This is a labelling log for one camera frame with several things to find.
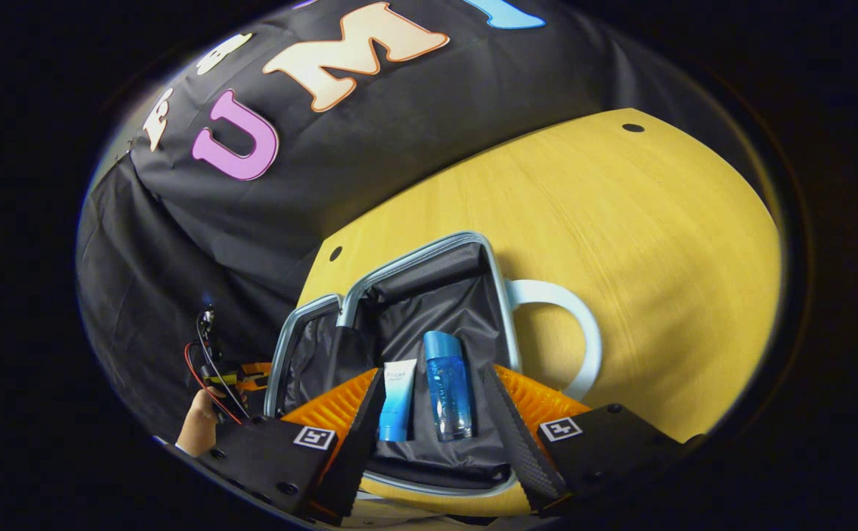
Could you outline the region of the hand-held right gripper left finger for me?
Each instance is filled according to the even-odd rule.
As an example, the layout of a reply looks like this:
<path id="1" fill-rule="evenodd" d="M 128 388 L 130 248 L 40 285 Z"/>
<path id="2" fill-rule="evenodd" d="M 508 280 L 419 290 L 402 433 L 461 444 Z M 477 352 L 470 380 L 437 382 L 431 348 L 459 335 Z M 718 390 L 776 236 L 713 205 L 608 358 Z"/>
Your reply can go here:
<path id="1" fill-rule="evenodd" d="M 283 417 L 234 427 L 204 453 L 204 470 L 271 510 L 339 525 L 352 514 L 385 397 L 375 367 Z"/>

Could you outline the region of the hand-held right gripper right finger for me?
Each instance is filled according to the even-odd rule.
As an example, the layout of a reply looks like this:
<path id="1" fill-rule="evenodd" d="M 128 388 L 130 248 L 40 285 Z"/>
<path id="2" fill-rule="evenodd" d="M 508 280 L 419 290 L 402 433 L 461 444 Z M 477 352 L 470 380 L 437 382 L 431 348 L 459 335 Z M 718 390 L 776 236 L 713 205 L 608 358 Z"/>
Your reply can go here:
<path id="1" fill-rule="evenodd" d="M 620 403 L 584 406 L 500 365 L 482 370 L 491 423 L 537 516 L 609 504 L 675 468 L 695 450 Z"/>

